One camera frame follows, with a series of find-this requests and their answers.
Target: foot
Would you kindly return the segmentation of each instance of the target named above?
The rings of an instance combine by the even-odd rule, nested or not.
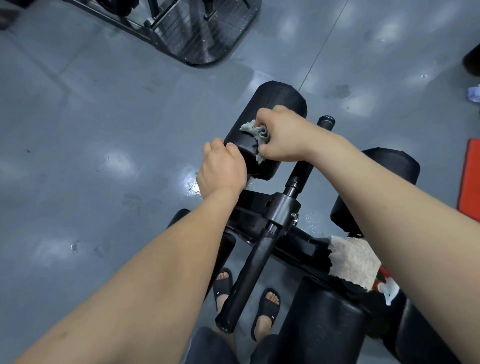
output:
[[[273,292],[267,292],[265,298],[273,303],[280,304],[278,297]],[[268,316],[258,316],[257,324],[255,326],[255,338],[258,342],[261,342],[265,336],[270,335],[272,329],[272,320]]]
[[[227,279],[228,277],[229,277],[228,273],[223,272],[223,273],[220,273],[216,279],[221,280],[221,279]],[[216,307],[217,307],[216,314],[219,314],[220,311],[222,311],[223,304],[225,303],[227,298],[228,298],[228,294],[221,294],[216,298]]]

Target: weight machine base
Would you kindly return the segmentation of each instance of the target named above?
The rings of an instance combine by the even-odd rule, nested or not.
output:
[[[107,12],[93,0],[65,0],[140,38],[190,66],[217,62],[227,56],[252,23],[262,0],[215,0],[215,14],[204,17],[201,0],[177,0],[158,19],[139,24]]]

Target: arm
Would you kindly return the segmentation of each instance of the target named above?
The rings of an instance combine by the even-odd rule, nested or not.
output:
[[[285,107],[260,109],[260,154],[306,160],[337,190],[383,265],[464,363],[480,363],[480,224]]]
[[[179,361],[247,178],[236,146],[215,139],[204,155],[200,206],[154,238],[17,363]]]

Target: forearm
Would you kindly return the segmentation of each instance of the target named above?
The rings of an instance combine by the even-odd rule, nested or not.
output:
[[[177,362],[197,319],[237,198],[227,190],[209,195],[18,362]]]
[[[465,363],[480,361],[480,224],[318,133],[310,162],[331,182],[382,263]]]

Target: black slide sandal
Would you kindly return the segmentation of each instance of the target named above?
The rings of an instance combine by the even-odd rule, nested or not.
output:
[[[278,304],[272,302],[271,300],[267,299],[265,296],[267,293],[273,293],[278,297]],[[275,323],[276,317],[278,316],[278,313],[280,312],[280,305],[282,304],[282,300],[280,299],[280,295],[278,294],[277,291],[275,291],[273,288],[266,288],[265,291],[262,293],[262,296],[260,297],[260,303],[258,303],[258,311],[257,311],[257,316],[255,317],[255,320],[253,321],[252,325],[252,330],[250,332],[253,341],[257,341],[255,338],[255,327],[257,326],[257,320],[260,316],[267,316],[272,320],[272,327],[273,324]]]
[[[216,310],[218,311],[218,307],[216,306],[216,299],[218,296],[222,294],[230,294],[230,291],[232,290],[233,287],[233,277],[232,277],[232,272],[230,269],[223,267],[221,271],[217,274],[217,277],[220,275],[220,273],[228,273],[228,278],[225,279],[217,279],[213,281],[213,296],[215,297],[215,307]]]

